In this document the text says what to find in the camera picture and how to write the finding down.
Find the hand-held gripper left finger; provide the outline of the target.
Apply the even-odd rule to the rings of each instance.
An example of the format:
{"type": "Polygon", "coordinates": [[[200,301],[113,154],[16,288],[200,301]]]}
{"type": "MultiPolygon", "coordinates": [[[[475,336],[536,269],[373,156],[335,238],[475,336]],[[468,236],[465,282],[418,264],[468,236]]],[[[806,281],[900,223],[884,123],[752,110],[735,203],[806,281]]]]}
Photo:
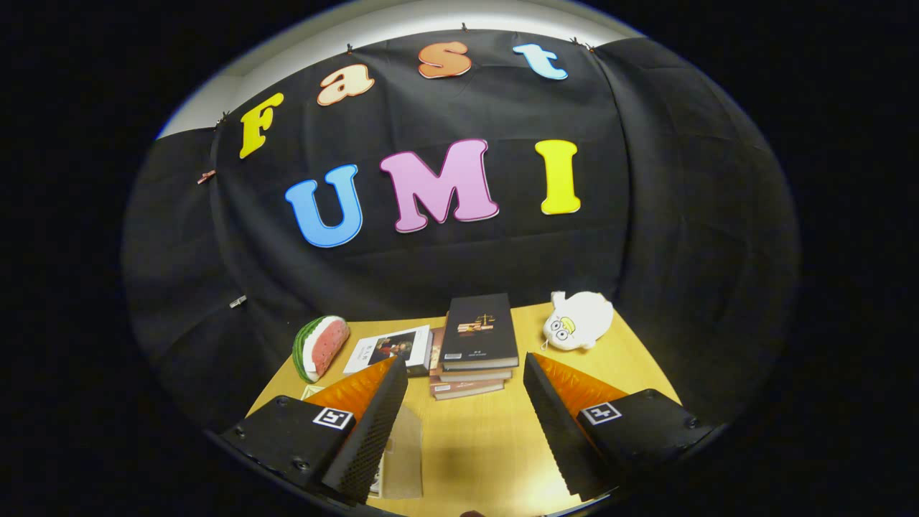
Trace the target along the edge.
{"type": "Polygon", "coordinates": [[[307,399],[273,397],[219,444],[287,490],[364,504],[407,386],[404,360],[391,357],[307,399]]]}

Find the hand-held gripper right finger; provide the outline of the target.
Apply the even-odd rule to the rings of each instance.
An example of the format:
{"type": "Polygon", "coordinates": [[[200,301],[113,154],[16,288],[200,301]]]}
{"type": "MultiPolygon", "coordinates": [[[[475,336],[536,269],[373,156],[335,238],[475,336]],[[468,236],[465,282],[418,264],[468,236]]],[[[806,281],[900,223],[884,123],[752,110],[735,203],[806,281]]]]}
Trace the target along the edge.
{"type": "Polygon", "coordinates": [[[662,484],[719,436],[660,391],[625,393],[539,353],[526,354],[524,386],[568,491],[583,501],[662,484]]]}

